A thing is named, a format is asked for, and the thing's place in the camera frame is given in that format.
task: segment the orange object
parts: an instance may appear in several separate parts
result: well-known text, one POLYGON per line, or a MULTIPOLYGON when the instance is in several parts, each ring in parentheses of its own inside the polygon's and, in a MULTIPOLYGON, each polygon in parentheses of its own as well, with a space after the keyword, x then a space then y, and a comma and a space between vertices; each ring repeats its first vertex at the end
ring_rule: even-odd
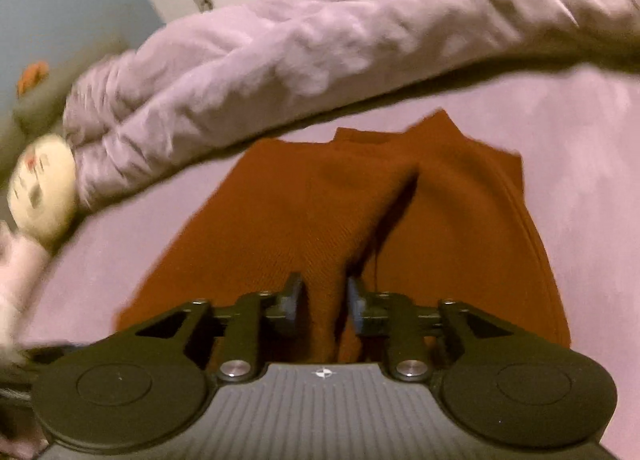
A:
POLYGON ((418 305, 458 299, 568 346, 520 157, 463 136, 445 112, 405 133, 254 144, 120 314, 118 328, 196 298, 233 304, 302 273, 308 339, 295 360, 356 361, 347 274, 418 305))
POLYGON ((29 90, 37 86, 49 75, 49 65, 44 61, 30 64, 24 69, 16 85, 18 97, 22 97, 29 90))

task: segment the pink bedsheet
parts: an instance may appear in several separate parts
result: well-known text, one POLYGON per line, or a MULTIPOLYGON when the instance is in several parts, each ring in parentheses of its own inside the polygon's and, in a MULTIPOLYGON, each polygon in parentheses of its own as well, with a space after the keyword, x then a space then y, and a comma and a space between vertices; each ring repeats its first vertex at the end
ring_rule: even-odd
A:
MULTIPOLYGON (((640 459, 638 74, 581 63, 481 75, 482 68, 471 68, 417 85, 282 138, 324 142, 338 126, 399 131, 442 106, 467 135, 520 152, 527 205, 573 346, 603 364, 618 386, 603 444, 623 460, 640 459)), ((24 340, 108 335, 114 314, 238 157, 190 167, 86 220, 50 268, 24 340)))

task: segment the compass logo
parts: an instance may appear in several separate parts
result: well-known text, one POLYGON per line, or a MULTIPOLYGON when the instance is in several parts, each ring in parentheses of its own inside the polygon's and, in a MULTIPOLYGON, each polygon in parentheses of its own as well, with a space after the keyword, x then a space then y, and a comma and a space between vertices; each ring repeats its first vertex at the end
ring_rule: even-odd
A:
POLYGON ((328 379, 329 377, 331 377, 334 374, 326 366, 323 366, 319 370, 314 371, 314 373, 316 374, 316 376, 320 377, 321 379, 328 379))

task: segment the wall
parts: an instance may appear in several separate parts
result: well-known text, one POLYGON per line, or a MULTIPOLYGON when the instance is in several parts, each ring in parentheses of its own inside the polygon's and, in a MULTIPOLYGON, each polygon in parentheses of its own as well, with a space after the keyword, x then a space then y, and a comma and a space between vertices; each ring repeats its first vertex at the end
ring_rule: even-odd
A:
POLYGON ((115 32, 139 46, 161 25, 148 0, 0 0, 0 115, 29 63, 44 59, 54 67, 115 32))

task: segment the stuffed doll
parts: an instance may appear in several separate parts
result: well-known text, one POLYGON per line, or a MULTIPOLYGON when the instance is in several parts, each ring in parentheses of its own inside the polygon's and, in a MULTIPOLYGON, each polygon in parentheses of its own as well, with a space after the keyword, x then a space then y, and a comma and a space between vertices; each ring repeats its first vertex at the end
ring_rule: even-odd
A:
POLYGON ((16 362, 18 323, 76 214, 76 163, 65 140, 44 135, 18 159, 7 190, 18 228, 0 226, 0 360, 16 362))

